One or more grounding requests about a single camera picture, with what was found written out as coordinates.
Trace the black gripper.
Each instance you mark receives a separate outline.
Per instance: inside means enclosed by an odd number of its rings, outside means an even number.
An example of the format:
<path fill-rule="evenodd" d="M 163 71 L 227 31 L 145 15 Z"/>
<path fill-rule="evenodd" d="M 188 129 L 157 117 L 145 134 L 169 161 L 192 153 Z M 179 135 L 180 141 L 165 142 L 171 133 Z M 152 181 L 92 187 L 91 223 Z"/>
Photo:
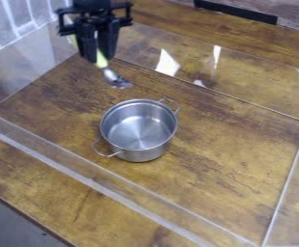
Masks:
<path fill-rule="evenodd" d="M 131 26 L 129 0 L 72 0 L 68 7 L 56 9 L 57 33 L 76 35 L 79 53 L 91 63 L 96 62 L 97 47 L 107 60 L 115 57 L 120 27 Z"/>

